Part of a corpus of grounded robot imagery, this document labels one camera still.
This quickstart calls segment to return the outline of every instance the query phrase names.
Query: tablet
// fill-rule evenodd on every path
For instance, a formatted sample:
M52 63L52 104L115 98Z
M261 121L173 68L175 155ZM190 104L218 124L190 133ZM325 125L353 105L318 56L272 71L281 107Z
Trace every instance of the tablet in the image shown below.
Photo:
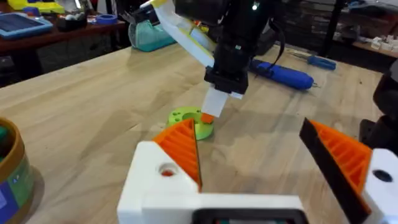
M29 18L17 12L0 14L0 36L6 40L20 39L52 30L52 23L41 18Z

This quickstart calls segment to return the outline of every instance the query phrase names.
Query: orange triangular piece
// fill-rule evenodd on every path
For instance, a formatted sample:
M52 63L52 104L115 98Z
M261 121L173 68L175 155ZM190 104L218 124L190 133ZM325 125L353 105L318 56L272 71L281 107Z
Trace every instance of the orange triangular piece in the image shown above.
M193 119L178 122L158 134L156 142L199 186L201 177Z
M316 121L310 121L318 138L332 155L341 172L358 195L361 195L372 150L357 140Z

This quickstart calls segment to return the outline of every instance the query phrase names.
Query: cylindrical container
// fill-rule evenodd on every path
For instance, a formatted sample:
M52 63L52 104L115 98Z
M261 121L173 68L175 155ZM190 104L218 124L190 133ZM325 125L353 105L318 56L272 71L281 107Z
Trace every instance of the cylindrical container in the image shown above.
M20 223L32 205L34 176L16 125L0 118L0 126L7 129L4 141L11 148L0 162L0 223Z

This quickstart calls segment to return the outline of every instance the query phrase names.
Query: blue screwdriver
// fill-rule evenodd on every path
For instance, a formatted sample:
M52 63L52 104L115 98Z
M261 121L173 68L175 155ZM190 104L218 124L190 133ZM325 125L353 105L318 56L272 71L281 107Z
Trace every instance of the blue screwdriver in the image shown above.
M314 55L307 56L307 55L298 54L298 53L292 53L292 55L306 60L309 65L314 65L314 66L324 68L327 70L335 70L336 69L336 62L332 62L332 61L324 59L324 58L316 57Z
M313 86L318 86L314 83L313 78L305 72L280 65L274 65L271 69L268 69L270 66L271 63L269 62L253 59L250 63L249 71L297 90L307 90Z

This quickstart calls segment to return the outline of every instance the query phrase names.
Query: green ring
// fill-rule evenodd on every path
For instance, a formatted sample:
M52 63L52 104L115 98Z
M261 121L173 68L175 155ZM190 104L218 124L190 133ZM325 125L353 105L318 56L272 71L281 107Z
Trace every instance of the green ring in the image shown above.
M213 132L213 123L204 123L201 118L200 108L196 106L186 106L181 108L176 108L169 114L169 119L167 120L167 127L188 119L193 118L195 121L195 136L197 140L202 140L207 138Z

